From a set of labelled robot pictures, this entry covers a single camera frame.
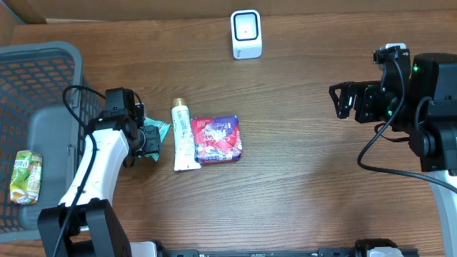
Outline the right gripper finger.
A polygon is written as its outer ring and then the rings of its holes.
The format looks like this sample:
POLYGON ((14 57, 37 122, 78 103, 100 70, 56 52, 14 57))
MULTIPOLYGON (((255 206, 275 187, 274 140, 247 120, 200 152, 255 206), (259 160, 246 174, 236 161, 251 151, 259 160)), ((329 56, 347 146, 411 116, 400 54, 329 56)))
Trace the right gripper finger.
POLYGON ((355 97, 355 91, 341 91, 337 97, 336 104, 336 115, 339 119, 347 119, 350 111, 353 108, 355 97))
POLYGON ((338 99, 341 98, 342 96, 355 96, 357 94, 360 94, 362 91, 364 91, 366 88, 369 86, 378 86, 380 84, 380 81, 347 81, 347 82, 342 82, 333 86, 329 87, 329 93, 331 97, 336 97, 336 92, 340 91, 340 95, 338 96, 338 99))

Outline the teal wet wipes pack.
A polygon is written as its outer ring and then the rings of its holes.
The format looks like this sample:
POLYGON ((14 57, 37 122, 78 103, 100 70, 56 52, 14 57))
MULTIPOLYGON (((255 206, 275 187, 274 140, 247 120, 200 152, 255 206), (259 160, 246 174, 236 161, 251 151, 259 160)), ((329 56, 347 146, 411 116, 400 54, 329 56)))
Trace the teal wet wipes pack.
MULTIPOLYGON (((161 149, 162 149, 162 143, 170 129, 170 124, 167 124, 163 121, 155 121, 153 119, 150 119, 150 118, 146 118, 145 121, 144 121, 144 126, 149 126, 149 125, 154 125, 154 126, 157 126, 159 128, 159 133, 160 133, 160 138, 161 138, 161 149)), ((153 153, 153 154, 149 154, 149 155, 145 155, 145 157, 147 158, 152 158, 153 160, 155 161, 158 161, 159 159, 159 153, 153 153)))

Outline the white tube gold cap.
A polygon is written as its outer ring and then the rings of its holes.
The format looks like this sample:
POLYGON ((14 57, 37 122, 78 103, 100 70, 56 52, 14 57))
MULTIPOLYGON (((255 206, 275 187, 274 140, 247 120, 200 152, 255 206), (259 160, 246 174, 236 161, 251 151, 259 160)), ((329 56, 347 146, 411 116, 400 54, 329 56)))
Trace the white tube gold cap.
POLYGON ((171 115, 175 146, 174 170, 200 169, 201 164, 195 159, 194 135, 191 130, 190 113, 185 98, 177 98, 172 101, 171 115))

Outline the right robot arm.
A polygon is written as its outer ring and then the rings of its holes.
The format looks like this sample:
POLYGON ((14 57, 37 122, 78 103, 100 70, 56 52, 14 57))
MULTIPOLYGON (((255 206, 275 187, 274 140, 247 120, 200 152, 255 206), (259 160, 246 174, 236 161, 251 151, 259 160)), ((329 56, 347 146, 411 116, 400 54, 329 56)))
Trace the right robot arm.
POLYGON ((347 81, 329 88, 336 115, 351 110, 360 124, 376 123, 374 137, 357 164, 368 171, 421 179, 429 183, 441 222, 447 256, 456 255, 456 55, 411 56, 405 44, 386 44, 373 52, 383 71, 377 81, 347 81), (413 173, 364 164, 362 158, 384 131, 404 132, 402 141, 419 158, 413 173))

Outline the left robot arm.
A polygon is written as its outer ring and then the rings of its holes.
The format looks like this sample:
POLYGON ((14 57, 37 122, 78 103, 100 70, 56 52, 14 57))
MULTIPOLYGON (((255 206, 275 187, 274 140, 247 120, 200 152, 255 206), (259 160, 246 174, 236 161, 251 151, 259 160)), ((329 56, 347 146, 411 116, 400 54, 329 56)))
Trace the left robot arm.
POLYGON ((85 150, 74 180, 58 206, 39 214, 48 256, 157 256, 153 241, 130 242, 111 206, 124 159, 138 140, 127 109, 102 111, 87 126, 85 150))

